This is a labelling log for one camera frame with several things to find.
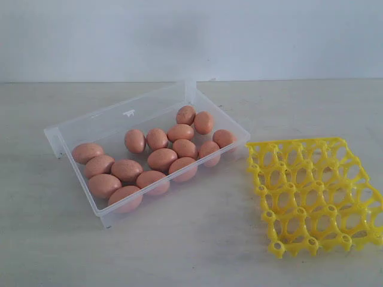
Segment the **brown egg top back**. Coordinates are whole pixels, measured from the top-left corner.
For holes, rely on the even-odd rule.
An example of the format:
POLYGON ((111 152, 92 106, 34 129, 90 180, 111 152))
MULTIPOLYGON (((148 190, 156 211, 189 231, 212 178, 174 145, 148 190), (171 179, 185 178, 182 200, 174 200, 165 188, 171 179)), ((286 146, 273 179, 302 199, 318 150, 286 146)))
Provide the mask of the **brown egg top back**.
POLYGON ((180 108, 176 115, 177 124, 187 124, 191 126, 196 116, 196 110, 191 105, 186 105, 180 108))

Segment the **yellow plastic egg tray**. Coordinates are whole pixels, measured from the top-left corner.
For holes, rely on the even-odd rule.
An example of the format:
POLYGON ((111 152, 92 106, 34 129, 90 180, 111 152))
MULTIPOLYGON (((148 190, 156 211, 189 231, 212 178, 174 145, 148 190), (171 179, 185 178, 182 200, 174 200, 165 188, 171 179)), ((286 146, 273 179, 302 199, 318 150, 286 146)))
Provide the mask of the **yellow plastic egg tray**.
POLYGON ((249 142, 248 171, 278 258, 382 245, 382 194, 342 138, 249 142))

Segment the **clear plastic storage box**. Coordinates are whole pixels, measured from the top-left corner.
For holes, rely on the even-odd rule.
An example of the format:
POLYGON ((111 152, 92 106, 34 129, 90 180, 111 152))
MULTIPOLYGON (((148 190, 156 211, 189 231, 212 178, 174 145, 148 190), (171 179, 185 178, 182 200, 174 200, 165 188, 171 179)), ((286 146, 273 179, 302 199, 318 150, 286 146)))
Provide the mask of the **clear plastic storage box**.
POLYGON ((112 227, 126 217, 115 210, 134 200, 134 197, 130 196, 108 207, 104 200, 93 196, 88 189, 84 167, 75 162, 72 150, 79 144, 94 142, 116 160, 131 158, 147 168, 148 155, 130 154, 123 142, 125 133, 130 129, 147 133, 156 127, 167 131, 175 124, 176 113, 184 105, 192 105, 198 112, 211 113, 215 130, 227 129, 236 136, 236 142, 218 151, 221 160, 217 169, 247 156, 245 143, 250 140, 249 132, 198 90, 195 82, 177 82, 44 130, 55 156, 67 156, 94 214, 105 228, 112 227))

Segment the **brown egg right edge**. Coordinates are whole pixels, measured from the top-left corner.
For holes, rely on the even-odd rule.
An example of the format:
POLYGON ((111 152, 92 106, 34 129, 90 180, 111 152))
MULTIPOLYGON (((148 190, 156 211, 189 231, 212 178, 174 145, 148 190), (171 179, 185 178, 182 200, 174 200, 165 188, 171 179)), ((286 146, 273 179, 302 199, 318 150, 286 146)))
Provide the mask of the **brown egg right edge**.
MULTIPOLYGON (((218 151, 219 149, 220 149, 220 147, 214 141, 206 141, 200 147, 199 158, 204 158, 204 157, 212 154, 213 152, 218 151)), ((206 166, 206 167, 214 167, 215 165, 217 165, 219 163, 220 156, 221 155, 218 154, 215 157, 213 157, 212 159, 204 162, 204 166, 206 166)))

